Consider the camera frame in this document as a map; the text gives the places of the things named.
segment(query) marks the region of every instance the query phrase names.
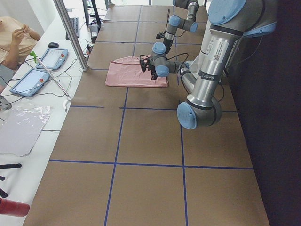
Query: orange t-shirt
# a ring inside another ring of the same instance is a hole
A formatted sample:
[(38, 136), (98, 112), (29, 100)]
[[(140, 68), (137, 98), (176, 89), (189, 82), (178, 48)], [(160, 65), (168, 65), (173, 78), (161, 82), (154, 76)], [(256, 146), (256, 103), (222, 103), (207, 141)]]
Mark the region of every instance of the orange t-shirt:
[[(0, 17), (0, 19), (2, 21), (0, 25), (0, 63), (2, 63), (10, 51), (13, 31), (21, 29), (23, 23), (8, 16)], [(19, 45), (19, 63), (24, 62), (37, 42), (28, 33), (25, 34)]]

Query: green clip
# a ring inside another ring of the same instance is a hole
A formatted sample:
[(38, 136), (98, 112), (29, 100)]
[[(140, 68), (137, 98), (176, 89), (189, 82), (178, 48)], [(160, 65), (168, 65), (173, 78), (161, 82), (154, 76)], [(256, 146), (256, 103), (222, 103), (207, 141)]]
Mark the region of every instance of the green clip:
[(36, 55), (36, 53), (32, 51), (29, 55), (33, 56), (34, 62), (37, 63), (37, 55)]

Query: folded cloth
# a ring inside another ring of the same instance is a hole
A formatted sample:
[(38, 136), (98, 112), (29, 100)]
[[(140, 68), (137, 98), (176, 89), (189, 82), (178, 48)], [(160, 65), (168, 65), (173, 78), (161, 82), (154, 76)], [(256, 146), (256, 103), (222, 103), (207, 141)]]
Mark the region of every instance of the folded cloth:
[(123, 87), (167, 87), (166, 78), (151, 80), (151, 71), (142, 72), (139, 57), (128, 56), (110, 61), (105, 81), (106, 86)]

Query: red can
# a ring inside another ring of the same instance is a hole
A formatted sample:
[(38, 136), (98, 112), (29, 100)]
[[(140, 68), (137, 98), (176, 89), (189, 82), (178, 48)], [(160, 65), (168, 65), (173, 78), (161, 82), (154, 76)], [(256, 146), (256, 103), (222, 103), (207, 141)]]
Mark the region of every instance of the red can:
[(0, 198), (0, 214), (24, 217), (29, 212), (30, 205)]

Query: white desk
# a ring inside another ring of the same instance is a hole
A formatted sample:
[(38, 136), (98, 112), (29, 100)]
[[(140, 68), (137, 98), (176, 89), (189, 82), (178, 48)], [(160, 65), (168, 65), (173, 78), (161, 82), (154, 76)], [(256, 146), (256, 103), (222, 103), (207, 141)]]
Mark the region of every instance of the white desk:
[[(84, 12), (83, 9), (74, 9), (69, 13), (69, 17), (79, 17), (80, 19), (80, 36), (79, 43), (84, 50), (86, 45), (91, 41), (90, 33), (86, 30), (86, 25), (84, 21)], [(48, 43), (50, 42), (59, 43), (60, 48), (66, 48), (69, 50), (69, 55), (66, 59), (66, 62), (59, 71), (53, 73), (56, 77), (64, 70), (66, 70), (73, 62), (77, 59), (76, 54), (72, 48), (71, 42), (65, 39), (65, 28), (60, 19), (60, 16), (57, 15), (49, 28), (42, 35), (40, 41), (37, 43), (33, 51), (37, 54), (38, 57), (41, 57), (42, 54), (48, 48)], [(35, 63), (30, 61), (29, 64), (35, 67)], [(21, 78), (26, 72), (30, 70), (30, 66), (23, 64), (17, 73), (14, 75), (14, 78)], [(82, 69), (80, 63), (76, 61), (73, 66), (67, 71), (67, 73), (72, 77), (69, 77), (67, 74), (63, 73), (60, 75), (57, 80), (60, 81), (61, 85), (67, 89), (69, 82), (70, 88), (68, 93), (70, 96), (74, 96), (77, 86), (79, 84)], [(16, 81), (11, 81), (10, 86), (13, 86)], [(10, 87), (7, 86), (2, 92), (2, 95), (9, 95)], [(59, 96), (63, 94), (60, 88), (55, 84), (54, 81), (50, 81), (41, 88), (39, 93), (55, 93)], [(16, 101), (20, 98), (19, 95), (10, 95), (5, 97), (9, 102)], [(62, 124), (65, 120), (67, 113), (63, 108), (63, 102), (66, 100), (66, 96), (57, 97), (52, 94), (46, 95), (34, 95), (33, 97), (25, 97), (20, 101), (13, 103), (13, 108), (17, 105), (20, 106), (51, 106), (51, 115), (44, 127), (44, 130), (60, 130)], [(11, 110), (0, 111), (0, 118), (4, 120), (9, 116)], [(0, 127), (3, 125), (3, 121), (0, 120)], [(49, 157), (54, 148), (56, 139), (59, 135), (59, 132), (52, 131), (42, 131), (36, 144), (31, 150), (30, 154), (23, 157), (17, 157), (13, 154), (0, 154), (0, 164), (13, 164), (21, 163), (22, 168), (19, 169), (0, 169), (0, 175), (6, 177), (4, 181), (0, 181), (0, 188), (8, 193), (7, 199), (24, 202), (31, 204), (33, 198), (38, 189), (40, 180), (43, 176), (44, 170), (48, 163)], [(0, 225), (1, 226), (21, 226), (24, 223), (25, 217), (12, 217), (6, 215), (0, 215)]]

